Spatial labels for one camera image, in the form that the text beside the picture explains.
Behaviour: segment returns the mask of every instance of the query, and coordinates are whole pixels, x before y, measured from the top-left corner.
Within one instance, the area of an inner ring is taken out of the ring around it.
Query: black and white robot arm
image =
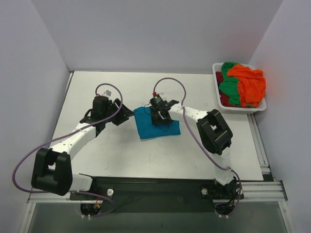
[[[178,101],[167,102],[160,95],[151,100],[152,123],[170,123],[173,120],[184,121],[183,106]],[[216,109],[207,112],[185,107],[185,116],[190,125],[196,126],[203,146],[210,152],[212,159],[221,167],[231,167],[230,145],[233,136],[226,121]],[[215,166],[215,180],[221,185],[234,179],[231,170],[222,170]]]
[[[32,187],[58,195],[65,195],[72,191],[88,191],[93,184],[93,178],[82,174],[73,174],[71,160],[92,139],[97,137],[104,129],[106,123],[112,122],[120,125],[134,113],[123,104],[120,111],[110,120],[101,121],[113,113],[119,106],[120,100],[109,99],[110,92],[103,96],[96,96],[92,109],[88,110],[84,118],[78,123],[73,132],[65,140],[51,146],[49,149],[41,148],[36,153],[32,176]]]

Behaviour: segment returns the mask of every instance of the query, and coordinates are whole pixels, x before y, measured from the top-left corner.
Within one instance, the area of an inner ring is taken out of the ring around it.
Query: red cloth
[[[219,85],[224,81],[223,75],[221,72],[217,71],[216,72],[216,79],[217,79],[217,85]],[[242,107],[242,106],[237,106],[229,103],[229,96],[225,95],[221,90],[219,90],[220,94],[220,102],[222,103],[223,106],[225,107],[234,107],[234,108],[250,108],[250,107]]]

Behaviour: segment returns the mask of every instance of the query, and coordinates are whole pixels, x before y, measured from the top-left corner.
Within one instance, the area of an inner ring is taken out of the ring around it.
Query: blue cloth
[[[137,131],[141,139],[180,135],[179,121],[170,124],[153,125],[150,116],[150,107],[139,107],[134,110]]]

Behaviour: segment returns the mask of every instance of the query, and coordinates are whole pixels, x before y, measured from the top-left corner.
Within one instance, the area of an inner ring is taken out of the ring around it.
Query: white plastic bin
[[[254,69],[252,66],[250,65],[245,65],[245,64],[242,64],[243,66],[246,66],[246,67],[250,67],[251,69]],[[237,113],[237,114],[252,114],[254,112],[257,112],[257,111],[263,111],[267,108],[267,105],[266,105],[266,100],[263,98],[260,102],[259,102],[259,106],[258,108],[234,108],[234,107],[226,107],[226,106],[223,106],[221,101],[220,101],[220,94],[219,94],[219,89],[218,89],[218,85],[217,85],[217,79],[216,79],[216,72],[217,71],[222,71],[222,66],[223,66],[223,63],[215,63],[213,64],[213,75],[214,75],[214,82],[215,82],[215,88],[216,88],[216,94],[217,94],[217,101],[218,101],[218,104],[220,106],[220,110],[221,112],[224,112],[224,113]]]

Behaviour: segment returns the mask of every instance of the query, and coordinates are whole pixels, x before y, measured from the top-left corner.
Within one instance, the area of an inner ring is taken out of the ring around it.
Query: gray wall
[[[210,73],[247,63],[282,0],[32,0],[70,70]]]
[[[0,226],[18,231],[28,194],[11,182],[17,162],[52,136],[69,77],[30,0],[0,1]],[[18,182],[30,188],[34,157]]]
[[[310,0],[284,0],[251,60],[267,80],[267,110],[257,123],[297,232],[311,228],[310,11]]]

